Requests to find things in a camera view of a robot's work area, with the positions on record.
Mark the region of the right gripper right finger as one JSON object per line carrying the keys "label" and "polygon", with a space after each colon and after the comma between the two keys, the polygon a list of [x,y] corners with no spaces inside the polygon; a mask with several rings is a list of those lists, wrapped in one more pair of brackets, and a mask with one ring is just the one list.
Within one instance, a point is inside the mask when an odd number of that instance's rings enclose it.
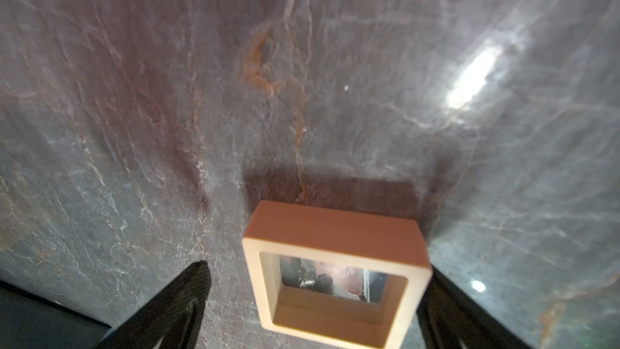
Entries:
{"label": "right gripper right finger", "polygon": [[427,348],[529,347],[436,268],[417,316]]}

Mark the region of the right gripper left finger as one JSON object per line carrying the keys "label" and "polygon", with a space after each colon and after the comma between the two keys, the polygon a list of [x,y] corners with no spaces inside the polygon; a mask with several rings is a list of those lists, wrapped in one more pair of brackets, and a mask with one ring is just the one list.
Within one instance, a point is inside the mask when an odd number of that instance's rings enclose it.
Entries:
{"label": "right gripper left finger", "polygon": [[194,348],[212,278],[204,260],[190,264],[97,348]]}

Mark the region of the small wooden frame box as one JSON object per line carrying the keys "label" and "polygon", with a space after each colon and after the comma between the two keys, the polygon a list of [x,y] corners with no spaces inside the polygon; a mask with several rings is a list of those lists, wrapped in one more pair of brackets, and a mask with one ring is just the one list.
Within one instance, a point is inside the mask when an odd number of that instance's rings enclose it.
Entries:
{"label": "small wooden frame box", "polygon": [[242,246],[262,327],[335,347],[400,347],[432,276],[394,217],[263,200]]}

